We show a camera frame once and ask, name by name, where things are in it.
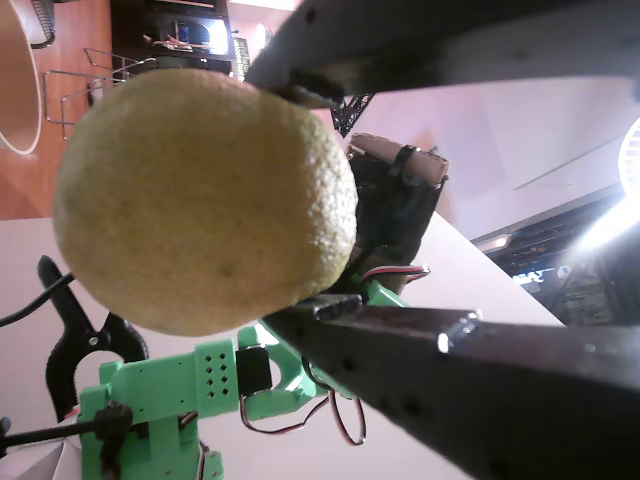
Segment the black clamp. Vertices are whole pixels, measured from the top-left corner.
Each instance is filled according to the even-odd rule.
[[[38,262],[38,276],[45,288],[62,278],[55,262],[44,255]],[[140,334],[113,313],[109,313],[102,330],[96,331],[68,286],[56,290],[51,302],[64,323],[64,332],[49,355],[46,379],[56,417],[61,422],[78,403],[74,377],[84,357],[107,350],[125,362],[136,362],[149,358],[149,353]]]

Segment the mint green bracket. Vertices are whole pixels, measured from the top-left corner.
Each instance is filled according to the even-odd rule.
[[[407,306],[377,281],[364,286],[369,305]],[[273,389],[245,400],[247,416],[259,420],[293,413],[327,391],[306,375],[300,355],[259,324],[238,333],[238,348],[264,345],[280,369]],[[185,480],[196,478],[204,460],[204,478],[223,480],[222,457],[209,452],[201,457],[196,421],[180,429],[178,416],[197,411],[199,418],[239,409],[235,348],[231,339],[197,345],[193,353],[141,362],[107,363],[100,367],[100,385],[80,394],[78,421],[95,417],[110,401],[131,407],[133,424],[146,424],[148,435],[130,433],[119,454],[121,480]],[[324,383],[344,396],[352,395],[328,375],[314,369]],[[101,480],[102,442],[94,433],[81,435],[82,478]]]
[[[369,297],[369,305],[406,307],[407,304],[390,290],[377,281],[365,285]],[[273,389],[260,392],[245,400],[247,417],[249,420],[260,420],[293,413],[303,407],[315,397],[325,396],[327,391],[318,387],[304,372],[298,352],[286,341],[271,332],[262,322],[256,327],[246,327],[238,332],[238,347],[246,348],[264,345],[269,352],[269,358],[280,369],[280,383]],[[337,384],[329,375],[314,368],[314,375],[322,382],[347,398],[353,394]]]
[[[271,335],[263,325],[238,332],[238,348],[264,345],[280,369],[280,382],[273,389],[256,393],[245,400],[249,420],[260,420],[293,413],[327,391],[318,387],[302,368],[300,357]]]
[[[102,365],[100,385],[80,395],[78,421],[93,419],[110,400],[132,408],[134,425],[148,425],[148,438],[131,433],[125,441],[119,455],[122,480],[196,478],[200,465],[197,422],[179,429],[178,415],[197,411],[199,418],[206,418],[238,410],[233,342],[205,343],[193,353],[173,357]],[[82,435],[81,441],[82,478],[100,480],[102,442],[94,433]],[[205,470],[222,480],[220,455],[206,456]]]

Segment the yellow citrus fruit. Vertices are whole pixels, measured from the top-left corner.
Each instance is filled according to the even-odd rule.
[[[319,118],[221,74],[160,70],[75,128],[54,226],[114,313],[177,335],[228,330],[331,286],[356,234],[349,163]]]

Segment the bright light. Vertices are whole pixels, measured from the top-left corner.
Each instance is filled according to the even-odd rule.
[[[441,353],[449,353],[449,337],[446,333],[438,335],[438,350]]]
[[[229,53],[229,36],[223,20],[216,19],[207,26],[209,30],[209,52],[213,55]]]
[[[622,141],[618,154],[618,173],[627,195],[640,197],[640,118]]]
[[[640,205],[625,197],[604,214],[580,239],[579,250],[593,250],[613,240],[640,221]]]
[[[264,23],[259,23],[256,27],[255,45],[258,50],[262,50],[267,44],[267,27]]]
[[[510,235],[500,235],[499,237],[492,238],[491,240],[478,244],[477,247],[482,253],[489,254],[503,249],[509,245],[510,242]]]
[[[299,1],[296,0],[231,0],[230,3],[241,3],[256,7],[276,8],[278,10],[295,10]]]

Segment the metal rack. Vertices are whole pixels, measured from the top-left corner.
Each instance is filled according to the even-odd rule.
[[[70,99],[79,95],[84,95],[88,99],[89,106],[96,100],[108,93],[108,90],[126,82],[136,74],[143,73],[148,69],[158,68],[158,61],[153,58],[145,58],[144,60],[133,60],[131,58],[115,55],[111,52],[97,50],[95,48],[85,48],[84,53],[87,56],[89,64],[93,67],[108,70],[108,75],[91,75],[87,73],[68,72],[64,70],[47,70],[44,73],[44,113],[47,121],[62,126],[62,138],[67,140],[67,127],[75,125],[77,122],[69,120],[68,114],[65,113],[65,107]],[[111,59],[111,65],[104,65],[95,60],[95,55],[106,55]],[[114,68],[113,65],[120,63],[120,66]],[[50,77],[53,75],[64,75],[68,77],[82,77],[87,79],[87,88],[77,90],[62,96],[58,101],[60,103],[60,118],[54,118],[49,110],[49,85]]]

